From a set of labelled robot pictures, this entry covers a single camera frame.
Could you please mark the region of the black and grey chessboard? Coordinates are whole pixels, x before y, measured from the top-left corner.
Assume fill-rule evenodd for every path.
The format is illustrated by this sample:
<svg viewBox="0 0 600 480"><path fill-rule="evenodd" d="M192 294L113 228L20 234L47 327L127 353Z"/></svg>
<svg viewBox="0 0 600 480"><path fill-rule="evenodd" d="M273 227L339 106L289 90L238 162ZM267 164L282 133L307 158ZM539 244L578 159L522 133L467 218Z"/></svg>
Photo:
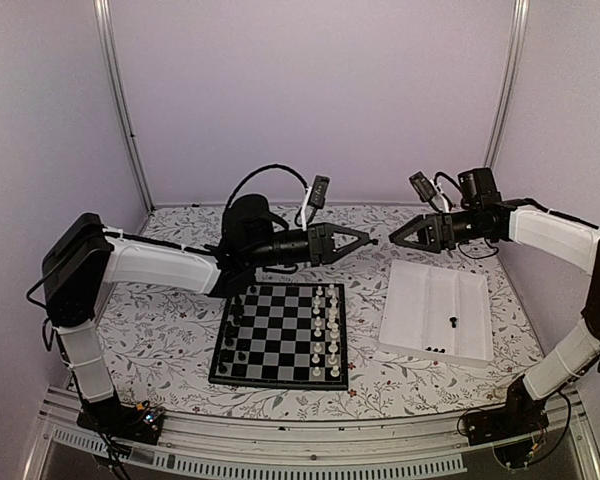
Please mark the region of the black and grey chessboard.
<svg viewBox="0 0 600 480"><path fill-rule="evenodd" d="M347 355L345 285L333 283L341 295L344 320L343 379L335 382L311 379L311 317L314 289L331 283L260 282L257 292L241 293L244 312L233 347L224 339L231 321L233 299L226 301L208 380L213 384L269 389L345 391L349 388ZM233 351L231 362L222 362L222 350ZM246 360L237 360L244 352ZM225 364L226 374L218 368Z"/></svg>

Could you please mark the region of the white chess pieces row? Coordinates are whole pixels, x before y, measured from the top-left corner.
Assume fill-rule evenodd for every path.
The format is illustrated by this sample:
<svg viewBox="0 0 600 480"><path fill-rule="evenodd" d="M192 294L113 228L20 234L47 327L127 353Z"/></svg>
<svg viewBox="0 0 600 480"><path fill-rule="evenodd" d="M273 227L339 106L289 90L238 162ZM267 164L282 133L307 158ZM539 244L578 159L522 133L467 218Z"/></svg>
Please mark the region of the white chess pieces row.
<svg viewBox="0 0 600 480"><path fill-rule="evenodd" d="M343 379L344 320L340 291L333 283L314 289L311 317L311 379Z"/></svg>

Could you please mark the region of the front aluminium rail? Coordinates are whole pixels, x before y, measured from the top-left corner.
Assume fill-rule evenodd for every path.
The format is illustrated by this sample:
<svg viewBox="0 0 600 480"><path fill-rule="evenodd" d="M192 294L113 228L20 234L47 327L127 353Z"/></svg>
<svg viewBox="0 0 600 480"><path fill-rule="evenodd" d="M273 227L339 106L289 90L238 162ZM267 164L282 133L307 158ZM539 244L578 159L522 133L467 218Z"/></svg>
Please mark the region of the front aluminium rail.
<svg viewBox="0 0 600 480"><path fill-rule="evenodd" d="M375 420L277 421L170 413L154 445L104 441L53 390L26 459L28 479L600 479L600 453L575 392L548 405L527 467L503 464L527 437L471 445L456 412Z"/></svg>

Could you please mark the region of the right aluminium frame post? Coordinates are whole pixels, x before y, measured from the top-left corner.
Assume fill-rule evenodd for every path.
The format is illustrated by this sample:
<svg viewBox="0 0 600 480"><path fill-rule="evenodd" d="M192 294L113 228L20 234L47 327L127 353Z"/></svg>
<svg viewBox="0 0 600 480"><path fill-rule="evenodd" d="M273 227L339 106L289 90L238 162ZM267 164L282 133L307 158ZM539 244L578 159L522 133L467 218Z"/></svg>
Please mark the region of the right aluminium frame post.
<svg viewBox="0 0 600 480"><path fill-rule="evenodd" d="M513 2L513 14L508 49L505 58L504 74L495 117L484 157L484 166L491 169L494 169L497 164L504 139L509 111L514 97L516 80L523 57L529 10L529 0L515 0Z"/></svg>

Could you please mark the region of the white plastic divided tray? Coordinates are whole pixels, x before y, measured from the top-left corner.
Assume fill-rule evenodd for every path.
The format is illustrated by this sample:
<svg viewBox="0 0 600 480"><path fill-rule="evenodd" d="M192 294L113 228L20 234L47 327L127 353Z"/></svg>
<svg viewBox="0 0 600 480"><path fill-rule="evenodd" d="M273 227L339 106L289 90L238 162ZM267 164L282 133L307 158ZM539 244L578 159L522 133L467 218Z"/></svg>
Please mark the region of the white plastic divided tray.
<svg viewBox="0 0 600 480"><path fill-rule="evenodd" d="M452 328L450 317L457 317ZM446 353L426 351L445 348ZM472 368L494 358L488 281L483 275L404 260L391 263L377 349Z"/></svg>

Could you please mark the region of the left aluminium frame post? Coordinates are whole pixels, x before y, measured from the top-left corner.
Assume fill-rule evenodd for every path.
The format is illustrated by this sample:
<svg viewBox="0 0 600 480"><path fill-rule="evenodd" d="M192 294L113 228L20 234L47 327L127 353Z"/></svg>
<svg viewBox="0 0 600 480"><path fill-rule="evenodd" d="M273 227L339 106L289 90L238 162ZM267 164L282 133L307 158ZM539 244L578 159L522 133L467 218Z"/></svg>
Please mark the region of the left aluminium frame post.
<svg viewBox="0 0 600 480"><path fill-rule="evenodd" d="M132 177L138 189L142 205L147 213L155 209L149 182L142 164L132 124L130 110L123 85L122 72L118 59L113 29L111 2L107 0L93 1L96 26L102 48L105 69L113 97L116 116L120 126L123 144L131 166Z"/></svg>

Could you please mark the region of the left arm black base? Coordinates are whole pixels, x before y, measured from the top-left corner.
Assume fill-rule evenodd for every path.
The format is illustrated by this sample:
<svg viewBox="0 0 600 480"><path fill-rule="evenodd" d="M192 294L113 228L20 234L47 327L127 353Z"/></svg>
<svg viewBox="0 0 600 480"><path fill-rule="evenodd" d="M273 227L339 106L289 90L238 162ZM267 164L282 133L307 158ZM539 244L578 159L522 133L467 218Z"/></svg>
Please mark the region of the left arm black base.
<svg viewBox="0 0 600 480"><path fill-rule="evenodd" d="M114 438L157 445L165 413L164 407L152 406L149 401L129 406L112 397L95 403L85 401L77 425Z"/></svg>

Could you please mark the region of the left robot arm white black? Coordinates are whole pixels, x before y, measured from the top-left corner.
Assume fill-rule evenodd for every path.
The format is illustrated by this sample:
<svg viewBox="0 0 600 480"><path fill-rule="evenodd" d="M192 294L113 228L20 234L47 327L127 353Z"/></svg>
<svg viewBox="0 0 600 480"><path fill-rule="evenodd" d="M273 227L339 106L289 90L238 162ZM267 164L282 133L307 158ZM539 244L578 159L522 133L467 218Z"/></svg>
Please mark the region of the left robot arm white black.
<svg viewBox="0 0 600 480"><path fill-rule="evenodd" d="M46 254L33 287L44 292L38 305L57 333L84 409L106 433L118 434L129 415L93 323L102 284L155 284L231 298L254 283L259 268L330 265L372 241L366 232L331 223L293 229L261 194L231 201L221 217L219 244L202 249L130 235L84 213Z"/></svg>

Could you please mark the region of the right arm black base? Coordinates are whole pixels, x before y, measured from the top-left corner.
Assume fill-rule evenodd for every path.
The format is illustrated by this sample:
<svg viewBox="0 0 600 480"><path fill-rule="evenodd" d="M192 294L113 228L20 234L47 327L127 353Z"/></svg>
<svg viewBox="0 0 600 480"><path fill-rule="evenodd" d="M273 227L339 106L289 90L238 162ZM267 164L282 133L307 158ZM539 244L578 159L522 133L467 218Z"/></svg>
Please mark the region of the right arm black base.
<svg viewBox="0 0 600 480"><path fill-rule="evenodd" d="M457 423L458 432L470 446L491 444L496 460L505 468L528 467L544 445L549 427L543 406L519 410L509 408L471 408Z"/></svg>

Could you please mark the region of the black chess pieces pile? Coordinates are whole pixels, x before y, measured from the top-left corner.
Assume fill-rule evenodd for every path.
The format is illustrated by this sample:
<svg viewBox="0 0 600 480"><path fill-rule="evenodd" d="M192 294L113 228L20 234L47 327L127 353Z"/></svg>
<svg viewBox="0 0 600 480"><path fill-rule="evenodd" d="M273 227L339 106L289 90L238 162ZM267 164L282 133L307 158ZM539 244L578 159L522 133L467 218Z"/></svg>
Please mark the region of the black chess pieces pile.
<svg viewBox="0 0 600 480"><path fill-rule="evenodd" d="M425 349L426 351L429 352L434 352L434 353L446 353L446 349L445 348L434 348L434 347L426 347Z"/></svg>

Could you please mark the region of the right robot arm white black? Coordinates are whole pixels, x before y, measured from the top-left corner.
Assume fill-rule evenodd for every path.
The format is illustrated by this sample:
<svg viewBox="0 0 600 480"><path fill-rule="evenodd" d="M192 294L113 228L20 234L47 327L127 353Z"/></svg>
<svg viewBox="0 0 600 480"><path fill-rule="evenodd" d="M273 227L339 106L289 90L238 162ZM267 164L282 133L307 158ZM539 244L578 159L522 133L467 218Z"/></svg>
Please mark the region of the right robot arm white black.
<svg viewBox="0 0 600 480"><path fill-rule="evenodd" d="M532 197L504 198L489 167L465 170L452 180L460 195L457 202L440 187L442 176L410 176L417 197L432 210L394 230L391 243L430 253L450 252L473 240L511 244L533 257L562 263L562 270L578 275L584 288L571 327L508 387L496 422L504 435L517 436L562 387L590 371L600 373L600 224Z"/></svg>

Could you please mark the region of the aluminium frame post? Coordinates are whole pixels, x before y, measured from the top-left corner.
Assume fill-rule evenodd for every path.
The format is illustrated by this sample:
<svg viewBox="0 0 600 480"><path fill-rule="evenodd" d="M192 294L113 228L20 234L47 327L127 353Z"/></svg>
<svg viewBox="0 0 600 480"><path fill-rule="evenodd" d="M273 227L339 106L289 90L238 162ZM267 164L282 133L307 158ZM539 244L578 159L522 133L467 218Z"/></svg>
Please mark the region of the aluminium frame post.
<svg viewBox="0 0 600 480"><path fill-rule="evenodd" d="M122 72L118 59L113 29L111 2L107 0L93 1L96 26L102 48L105 69L113 97L116 116L120 126L123 144L131 166L132 177L138 189L142 205L147 213L155 209L149 182L142 164L132 124L130 110L123 85Z"/></svg>
<svg viewBox="0 0 600 480"><path fill-rule="evenodd" d="M504 139L509 111L514 97L516 80L523 57L529 10L529 0L515 0L513 2L513 14L508 49L505 58L504 74L495 117L484 157L484 166L491 169L494 169L497 164Z"/></svg>

